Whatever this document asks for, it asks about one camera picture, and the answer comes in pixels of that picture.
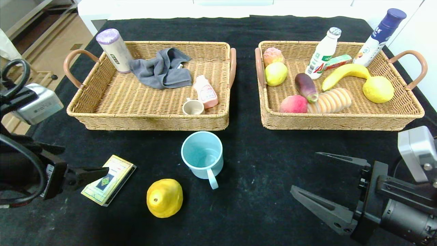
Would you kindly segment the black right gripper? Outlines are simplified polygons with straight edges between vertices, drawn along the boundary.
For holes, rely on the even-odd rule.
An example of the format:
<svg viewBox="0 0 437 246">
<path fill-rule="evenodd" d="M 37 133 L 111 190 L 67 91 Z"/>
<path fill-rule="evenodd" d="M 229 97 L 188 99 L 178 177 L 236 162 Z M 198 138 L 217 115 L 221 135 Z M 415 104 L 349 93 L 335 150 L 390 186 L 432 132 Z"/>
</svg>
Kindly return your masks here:
<svg viewBox="0 0 437 246">
<path fill-rule="evenodd" d="M 339 235 L 365 245 L 377 228 L 417 246 L 436 245 L 436 188 L 430 183 L 412 184 L 388 175 L 388 165 L 365 159 L 316 152 L 318 155 L 365 168 L 364 194 L 355 214 L 347 207 L 292 186 L 292 196 Z"/>
</svg>

